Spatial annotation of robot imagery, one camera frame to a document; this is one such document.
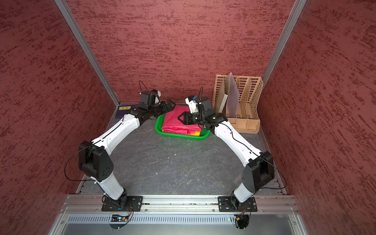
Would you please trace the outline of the magenta raincoat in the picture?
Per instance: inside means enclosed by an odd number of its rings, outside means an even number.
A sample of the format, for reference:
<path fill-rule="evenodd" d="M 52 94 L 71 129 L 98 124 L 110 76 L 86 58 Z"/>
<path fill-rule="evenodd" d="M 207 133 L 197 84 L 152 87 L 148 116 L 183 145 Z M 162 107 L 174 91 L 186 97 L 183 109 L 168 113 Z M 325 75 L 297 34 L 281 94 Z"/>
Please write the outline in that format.
<path fill-rule="evenodd" d="M 164 118 L 162 131 L 165 133 L 189 135 L 190 131 L 201 131 L 197 125 L 183 125 L 178 116 L 183 112 L 190 112 L 188 106 L 176 106 L 173 111 L 167 113 Z"/>

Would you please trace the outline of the plain yellow raincoat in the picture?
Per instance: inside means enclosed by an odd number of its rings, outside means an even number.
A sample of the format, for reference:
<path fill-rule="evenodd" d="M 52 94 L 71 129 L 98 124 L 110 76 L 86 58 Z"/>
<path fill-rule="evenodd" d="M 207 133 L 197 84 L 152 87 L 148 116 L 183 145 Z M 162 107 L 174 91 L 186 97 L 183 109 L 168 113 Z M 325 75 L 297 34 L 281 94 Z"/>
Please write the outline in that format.
<path fill-rule="evenodd" d="M 201 132 L 200 131 L 190 131 L 189 132 L 189 136 L 195 136 L 195 137 L 199 137 L 201 135 Z"/>

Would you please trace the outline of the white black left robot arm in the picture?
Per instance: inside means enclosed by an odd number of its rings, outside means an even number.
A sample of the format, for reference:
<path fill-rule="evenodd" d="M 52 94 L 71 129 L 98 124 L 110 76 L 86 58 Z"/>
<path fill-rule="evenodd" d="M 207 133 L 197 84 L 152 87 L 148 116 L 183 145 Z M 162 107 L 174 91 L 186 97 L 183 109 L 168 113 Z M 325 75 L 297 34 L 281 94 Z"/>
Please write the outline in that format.
<path fill-rule="evenodd" d="M 152 117 L 159 117 L 174 110 L 176 103 L 161 100 L 157 90 L 141 92 L 141 100 L 135 107 L 129 108 L 120 120 L 98 138 L 83 141 L 78 155 L 79 169 L 100 186 L 106 199 L 116 203 L 120 208 L 126 202 L 126 191 L 116 179 L 114 164 L 110 155 L 131 132 L 139 128 Z"/>

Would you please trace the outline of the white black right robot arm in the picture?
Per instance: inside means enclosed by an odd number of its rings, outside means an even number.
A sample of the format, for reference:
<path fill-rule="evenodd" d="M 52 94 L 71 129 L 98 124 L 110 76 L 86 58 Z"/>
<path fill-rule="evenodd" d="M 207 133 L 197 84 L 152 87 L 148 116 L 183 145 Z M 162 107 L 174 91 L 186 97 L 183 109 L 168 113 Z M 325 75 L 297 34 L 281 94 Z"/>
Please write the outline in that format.
<path fill-rule="evenodd" d="M 197 125 L 220 138 L 240 159 L 244 166 L 240 185 L 231 194 L 233 208 L 240 208 L 259 190 L 275 178 L 277 168 L 270 152 L 262 152 L 251 145 L 222 113 L 215 112 L 207 97 L 189 96 L 185 99 L 189 110 L 178 116 L 184 125 Z"/>

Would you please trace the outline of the green plastic basket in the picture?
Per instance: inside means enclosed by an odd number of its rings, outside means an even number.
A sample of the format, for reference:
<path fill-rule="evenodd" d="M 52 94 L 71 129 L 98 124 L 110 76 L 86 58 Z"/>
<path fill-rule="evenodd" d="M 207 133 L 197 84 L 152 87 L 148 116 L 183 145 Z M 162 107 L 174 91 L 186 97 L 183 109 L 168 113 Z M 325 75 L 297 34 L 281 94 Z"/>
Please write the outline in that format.
<path fill-rule="evenodd" d="M 161 115 L 157 118 L 156 123 L 155 123 L 155 131 L 158 134 L 165 136 L 165 137 L 201 141 L 201 140 L 207 138 L 211 133 L 210 131 L 204 130 L 204 129 L 201 130 L 199 136 L 165 133 L 165 132 L 162 131 L 162 126 L 164 124 L 164 120 L 165 120 L 165 115 Z"/>

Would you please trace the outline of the dark blue book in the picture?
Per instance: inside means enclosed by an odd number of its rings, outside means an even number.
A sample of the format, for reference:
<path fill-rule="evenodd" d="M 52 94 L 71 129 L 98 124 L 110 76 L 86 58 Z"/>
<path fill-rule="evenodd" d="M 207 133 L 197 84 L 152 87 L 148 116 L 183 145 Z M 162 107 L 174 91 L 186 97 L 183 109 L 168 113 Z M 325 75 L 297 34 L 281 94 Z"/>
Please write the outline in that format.
<path fill-rule="evenodd" d="M 115 119 L 123 118 L 124 115 L 129 114 L 131 110 L 137 108 L 137 104 L 121 104 L 117 107 Z"/>

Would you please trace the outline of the lilac plastic folder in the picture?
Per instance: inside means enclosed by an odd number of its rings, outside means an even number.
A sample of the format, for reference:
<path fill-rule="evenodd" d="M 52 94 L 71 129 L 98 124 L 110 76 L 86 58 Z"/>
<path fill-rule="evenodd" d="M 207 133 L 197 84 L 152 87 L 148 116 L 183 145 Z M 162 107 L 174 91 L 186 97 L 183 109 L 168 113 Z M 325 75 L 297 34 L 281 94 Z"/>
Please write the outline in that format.
<path fill-rule="evenodd" d="M 237 84 L 232 72 L 230 72 L 224 81 L 225 85 L 225 94 L 228 95 L 226 108 L 227 108 L 227 115 L 230 118 L 235 118 L 237 113 L 237 108 L 239 104 L 239 89 L 237 88 Z"/>

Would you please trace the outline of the white binder folder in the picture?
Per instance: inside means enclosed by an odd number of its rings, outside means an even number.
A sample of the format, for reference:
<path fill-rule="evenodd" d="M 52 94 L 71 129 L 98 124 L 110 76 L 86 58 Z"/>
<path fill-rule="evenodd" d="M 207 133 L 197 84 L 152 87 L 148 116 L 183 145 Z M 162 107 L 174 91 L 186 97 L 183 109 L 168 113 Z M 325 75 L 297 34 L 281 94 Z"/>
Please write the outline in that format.
<path fill-rule="evenodd" d="M 214 109 L 216 113 L 223 113 L 227 99 L 228 99 L 228 85 L 226 84 L 226 79 L 223 79 L 219 87 L 217 97 L 214 104 Z"/>

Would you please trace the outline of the beige desk file organizer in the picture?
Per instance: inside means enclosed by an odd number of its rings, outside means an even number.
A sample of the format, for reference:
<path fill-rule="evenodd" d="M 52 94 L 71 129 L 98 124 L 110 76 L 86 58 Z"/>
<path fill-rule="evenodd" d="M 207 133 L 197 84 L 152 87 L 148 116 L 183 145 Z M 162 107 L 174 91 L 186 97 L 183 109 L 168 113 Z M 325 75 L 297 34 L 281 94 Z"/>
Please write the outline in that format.
<path fill-rule="evenodd" d="M 220 74 L 215 76 L 212 95 L 213 108 L 221 82 L 226 77 L 227 75 Z M 234 76 L 234 78 L 240 94 L 236 117 L 227 115 L 226 105 L 222 114 L 239 133 L 257 134 L 260 128 L 257 105 L 263 88 L 262 78 L 258 76 Z"/>

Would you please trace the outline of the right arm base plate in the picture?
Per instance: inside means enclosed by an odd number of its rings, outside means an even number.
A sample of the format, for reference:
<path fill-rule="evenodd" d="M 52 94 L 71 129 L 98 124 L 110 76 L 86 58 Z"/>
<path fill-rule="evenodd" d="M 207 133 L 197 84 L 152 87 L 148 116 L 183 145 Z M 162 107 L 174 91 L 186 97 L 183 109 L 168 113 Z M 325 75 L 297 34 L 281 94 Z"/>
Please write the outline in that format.
<path fill-rule="evenodd" d="M 234 196 L 219 196 L 218 208 L 220 212 L 257 212 L 257 204 L 254 197 L 244 202 L 239 202 Z"/>

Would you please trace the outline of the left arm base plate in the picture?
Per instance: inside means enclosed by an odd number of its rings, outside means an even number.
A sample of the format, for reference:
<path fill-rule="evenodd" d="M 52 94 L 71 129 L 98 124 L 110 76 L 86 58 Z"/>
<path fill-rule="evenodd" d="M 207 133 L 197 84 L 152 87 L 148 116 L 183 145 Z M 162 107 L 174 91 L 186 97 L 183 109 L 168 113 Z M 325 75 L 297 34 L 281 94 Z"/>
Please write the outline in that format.
<path fill-rule="evenodd" d="M 143 203 L 143 196 L 123 196 L 118 200 L 104 196 L 102 198 L 102 212 L 139 212 Z"/>

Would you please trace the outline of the aluminium front rail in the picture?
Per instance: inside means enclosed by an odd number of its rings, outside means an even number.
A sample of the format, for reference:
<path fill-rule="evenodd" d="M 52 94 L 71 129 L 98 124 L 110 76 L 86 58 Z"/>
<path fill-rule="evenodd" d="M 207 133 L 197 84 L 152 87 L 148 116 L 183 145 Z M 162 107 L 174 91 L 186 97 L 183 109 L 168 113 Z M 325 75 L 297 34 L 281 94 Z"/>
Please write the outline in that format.
<path fill-rule="evenodd" d="M 68 195 L 49 233 L 61 235 L 70 224 L 103 224 L 113 230 L 133 224 L 238 226 L 247 218 L 254 222 L 257 215 L 284 215 L 294 235 L 308 233 L 292 195 L 256 195 L 238 210 L 230 197 L 220 195 L 128 196 L 126 205 L 117 209 L 100 194 Z"/>

